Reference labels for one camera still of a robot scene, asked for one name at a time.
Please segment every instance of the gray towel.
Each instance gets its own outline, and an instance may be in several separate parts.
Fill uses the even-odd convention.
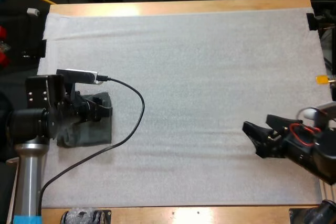
[[[111,107],[111,99],[107,92],[95,95],[83,95],[92,100],[93,97],[102,99],[102,105]],[[99,122],[86,122],[74,124],[72,127],[60,132],[57,136],[57,145],[60,147],[93,146],[110,144],[112,138],[112,118],[102,118]]]

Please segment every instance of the red wire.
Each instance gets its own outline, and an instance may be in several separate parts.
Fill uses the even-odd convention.
[[[289,125],[289,130],[290,130],[290,132],[293,134],[293,136],[301,143],[301,144],[303,144],[303,145],[305,145],[305,146],[308,146],[308,147],[311,147],[311,146],[313,146],[314,145],[314,143],[306,143],[306,142],[304,142],[303,140],[301,140],[301,138],[299,138],[299,136],[295,133],[295,131],[294,131],[294,126],[300,126],[301,124],[299,124],[299,123],[292,123],[292,124],[290,124]],[[306,126],[303,126],[303,128],[305,129],[305,130],[307,130],[308,132],[310,132],[311,134],[314,134],[315,133],[315,131],[314,130],[316,130],[317,132],[321,132],[321,130],[319,129],[319,128],[316,128],[316,127],[311,127],[312,129],[314,129],[314,130],[312,130],[312,129],[310,129],[310,128],[308,128],[308,127],[306,127]]]

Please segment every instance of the black mount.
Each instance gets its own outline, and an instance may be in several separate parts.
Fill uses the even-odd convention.
[[[112,116],[112,108],[102,106],[101,99],[90,101],[75,91],[76,82],[86,83],[86,72],[58,71],[62,74],[27,78],[28,108],[12,111],[7,119],[7,135],[12,144],[31,140],[49,144],[49,139],[55,139],[65,127]]]

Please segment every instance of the metal pole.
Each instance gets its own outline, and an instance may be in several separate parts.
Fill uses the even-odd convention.
[[[16,216],[38,215],[38,197],[41,190],[43,164],[49,145],[34,142],[35,140],[31,140],[14,146],[20,157],[14,207],[14,215]]]

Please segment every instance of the wooden table edge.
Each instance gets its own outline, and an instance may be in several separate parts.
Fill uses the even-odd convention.
[[[307,7],[311,7],[310,0],[208,0],[51,5],[50,13],[77,17],[116,17]]]

